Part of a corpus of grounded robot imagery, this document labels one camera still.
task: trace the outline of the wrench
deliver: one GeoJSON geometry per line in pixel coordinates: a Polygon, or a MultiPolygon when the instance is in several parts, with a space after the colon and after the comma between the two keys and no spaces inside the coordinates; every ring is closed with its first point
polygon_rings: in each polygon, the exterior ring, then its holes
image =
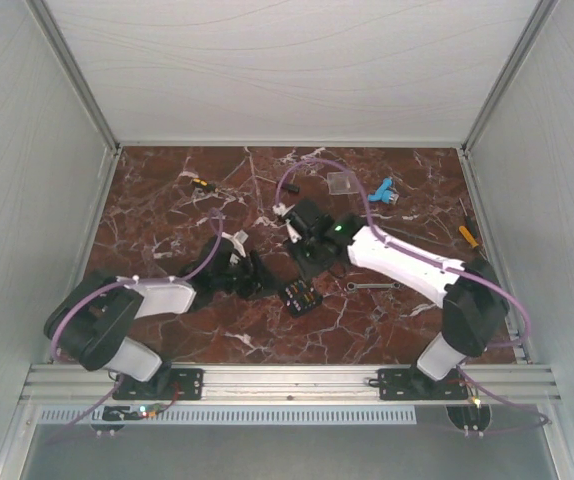
{"type": "Polygon", "coordinates": [[[348,282],[345,290],[348,292],[355,292],[359,288],[395,288],[396,290],[400,290],[402,288],[402,284],[398,282],[394,283],[354,283],[348,282]]]}

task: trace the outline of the brown marble surface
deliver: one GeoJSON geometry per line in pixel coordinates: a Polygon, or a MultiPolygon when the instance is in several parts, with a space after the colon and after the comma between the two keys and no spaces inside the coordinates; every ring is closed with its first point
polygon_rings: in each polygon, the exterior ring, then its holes
{"type": "MultiPolygon", "coordinates": [[[[286,229],[271,211],[275,186],[257,176],[278,179],[305,157],[343,162],[368,192],[392,177],[400,199],[373,204],[379,226],[418,247],[447,257],[470,259],[458,234],[462,209],[470,208],[455,150],[379,148],[128,147],[116,175],[96,236],[88,269],[120,275],[175,274],[194,260],[213,235],[206,213],[222,210],[225,231],[249,234],[255,248],[281,280],[297,270],[282,246],[286,229]],[[204,194],[190,185],[194,176],[217,183],[204,194]]],[[[301,169],[294,182],[333,216],[361,212],[358,195],[328,194],[323,165],[301,169]]],[[[352,268],[342,279],[325,273],[314,280],[323,304],[294,319],[277,297],[253,302],[219,294],[203,310],[138,320],[130,336],[165,358],[213,363],[410,363],[440,331],[441,311],[409,288],[346,293],[347,282],[387,282],[352,268]]],[[[486,353],[480,361],[511,363],[511,349],[486,353]]]]}

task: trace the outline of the blue tool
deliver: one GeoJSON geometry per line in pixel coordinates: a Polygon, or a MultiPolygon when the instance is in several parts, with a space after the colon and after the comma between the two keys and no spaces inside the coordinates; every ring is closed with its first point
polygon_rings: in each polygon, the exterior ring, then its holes
{"type": "Polygon", "coordinates": [[[389,203],[389,201],[392,198],[392,195],[395,195],[393,199],[395,203],[396,200],[398,199],[398,195],[393,190],[389,189],[389,187],[391,187],[393,184],[394,182],[391,180],[391,178],[384,179],[382,185],[378,187],[378,190],[376,190],[376,193],[374,193],[373,195],[369,195],[367,199],[370,202],[389,203]]]}

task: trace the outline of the white wall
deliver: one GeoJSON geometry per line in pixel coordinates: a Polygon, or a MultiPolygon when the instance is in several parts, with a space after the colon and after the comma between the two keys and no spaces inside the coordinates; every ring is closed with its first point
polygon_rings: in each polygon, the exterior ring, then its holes
{"type": "Polygon", "coordinates": [[[462,142],[536,0],[48,0],[122,141],[462,142]]]}
{"type": "Polygon", "coordinates": [[[574,454],[574,0],[560,0],[474,147],[513,288],[554,367],[574,454]]]}
{"type": "Polygon", "coordinates": [[[24,2],[0,0],[0,447],[81,260],[104,153],[24,2]]]}

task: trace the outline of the perforated metal strip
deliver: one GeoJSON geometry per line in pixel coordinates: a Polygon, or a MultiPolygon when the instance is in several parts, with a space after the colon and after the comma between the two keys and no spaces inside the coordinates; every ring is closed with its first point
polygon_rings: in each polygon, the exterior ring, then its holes
{"type": "MultiPolygon", "coordinates": [[[[116,424],[102,420],[104,407],[87,420],[94,424],[116,424]]],[[[64,424],[85,410],[84,406],[46,406],[40,424],[64,424]]],[[[416,410],[409,405],[383,406],[176,406],[134,425],[415,425],[416,410]]]]}

